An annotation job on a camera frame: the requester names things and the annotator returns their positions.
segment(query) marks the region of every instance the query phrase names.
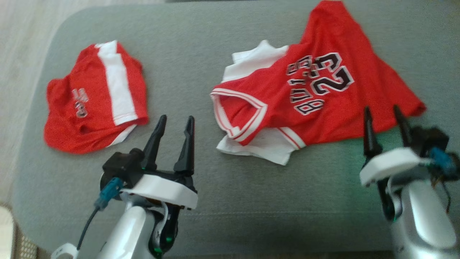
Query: gray cushion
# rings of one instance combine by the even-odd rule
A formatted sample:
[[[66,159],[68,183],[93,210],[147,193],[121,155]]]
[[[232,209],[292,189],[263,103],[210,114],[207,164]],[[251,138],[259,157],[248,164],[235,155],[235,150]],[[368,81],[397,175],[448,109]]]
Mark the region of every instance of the gray cushion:
[[[295,152],[287,166],[222,154],[224,135],[208,96],[231,53],[267,39],[297,43],[317,0],[200,2],[113,6],[83,10],[56,33],[27,120],[14,185],[13,208],[25,235],[53,250],[77,243],[97,198],[102,164],[115,151],[142,148],[157,119],[168,115],[158,155],[169,170],[178,157],[188,115],[196,118],[197,210],[180,216],[171,255],[284,251],[384,250],[391,247],[376,187],[363,188],[362,140],[315,145]],[[453,0],[346,0],[345,5],[387,61],[427,104],[412,123],[438,125],[460,151],[458,71],[460,6]],[[50,149],[43,142],[46,85],[65,76],[89,44],[119,40],[144,65],[150,123],[121,144],[86,155]],[[385,148],[401,145],[397,130],[379,136]],[[460,193],[452,184],[451,216],[459,226]],[[124,204],[98,214],[83,243],[94,258]]]

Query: red jersey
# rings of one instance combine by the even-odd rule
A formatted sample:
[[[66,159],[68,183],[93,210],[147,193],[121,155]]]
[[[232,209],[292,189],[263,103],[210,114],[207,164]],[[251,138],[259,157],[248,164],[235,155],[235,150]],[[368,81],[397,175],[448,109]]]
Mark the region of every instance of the red jersey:
[[[323,0],[311,12],[299,44],[269,68],[223,82],[211,92],[216,120],[227,136],[247,145],[263,128],[278,128],[293,146],[363,136],[370,106],[377,132],[426,107],[372,50],[341,1]]]
[[[49,82],[46,98],[45,142],[69,153],[120,143],[149,121],[142,65],[117,41],[82,50],[66,77]]]

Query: red and white shirt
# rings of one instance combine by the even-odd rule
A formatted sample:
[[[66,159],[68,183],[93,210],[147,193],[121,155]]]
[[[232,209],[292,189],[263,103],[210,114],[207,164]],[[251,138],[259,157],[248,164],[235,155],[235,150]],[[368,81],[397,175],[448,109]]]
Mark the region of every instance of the red and white shirt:
[[[49,82],[45,142],[82,154],[122,142],[146,124],[142,65],[117,41],[82,50],[72,71]]]
[[[270,65],[256,57],[263,53],[258,48],[237,54],[246,59],[227,67],[229,74],[211,92],[216,120],[227,132],[219,144],[223,152],[264,158],[270,154],[275,159],[267,159],[285,164],[287,149],[273,153],[277,148],[267,149],[269,141],[263,147],[252,143],[267,138],[257,138],[262,130],[271,129],[300,149],[362,137],[365,106],[370,106],[377,132],[396,125],[395,104],[405,116],[418,116],[426,109],[373,52],[341,1],[321,1],[311,12],[300,43],[290,45],[275,61],[271,57]],[[265,63],[254,69],[260,62]]]

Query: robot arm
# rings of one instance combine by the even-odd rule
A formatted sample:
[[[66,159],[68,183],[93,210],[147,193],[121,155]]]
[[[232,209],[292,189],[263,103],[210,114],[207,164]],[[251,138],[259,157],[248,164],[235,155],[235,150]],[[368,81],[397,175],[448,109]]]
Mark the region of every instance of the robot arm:
[[[192,116],[185,127],[185,141],[174,171],[157,170],[155,160],[166,120],[166,115],[160,117],[143,151],[133,148],[129,154],[116,152],[104,163],[100,197],[78,246],[62,245],[52,254],[53,259],[65,253],[77,258],[92,218],[111,199],[123,200],[126,208],[98,259],[159,259],[171,249],[178,233],[179,212],[196,208],[198,192],[192,179],[195,140]]]
[[[457,155],[445,153],[449,137],[437,128],[411,128],[397,106],[395,117],[404,147],[383,153],[372,127],[369,108],[364,118],[366,162],[363,186],[377,183],[382,208],[391,226],[397,259],[458,259],[458,242],[432,183],[457,181]]]

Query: white trim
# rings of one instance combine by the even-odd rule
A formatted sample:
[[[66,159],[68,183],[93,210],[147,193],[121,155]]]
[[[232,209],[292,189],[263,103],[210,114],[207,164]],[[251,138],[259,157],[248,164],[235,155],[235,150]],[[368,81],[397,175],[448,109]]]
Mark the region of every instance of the white trim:
[[[126,67],[121,55],[116,52],[117,41],[97,44],[94,47],[99,48],[98,57],[105,67],[115,125],[138,119],[128,87]]]
[[[249,137],[249,135],[251,135],[259,127],[265,117],[265,114],[267,113],[268,105],[266,103],[263,103],[257,98],[245,93],[224,88],[215,88],[211,92],[210,96],[214,103],[214,115],[216,116],[216,121],[219,124],[219,127],[222,130],[225,130],[230,138],[238,142],[241,142]],[[220,104],[219,96],[233,96],[241,98],[256,108],[257,111],[242,129],[239,127],[233,127],[225,114],[224,108]]]
[[[133,124],[129,127],[127,127],[124,131],[122,131],[118,136],[112,141],[108,147],[113,146],[115,144],[118,144],[120,142],[123,142],[123,140],[126,139],[126,137],[131,133],[131,131],[137,126],[137,124]]]
[[[255,156],[279,165],[286,165],[292,151],[298,148],[288,141],[278,128],[263,128],[246,146],[224,136],[217,149],[226,154]]]
[[[279,130],[286,135],[286,140],[289,141],[296,149],[303,148],[306,146],[304,141],[292,129],[288,127],[282,127],[279,128]]]

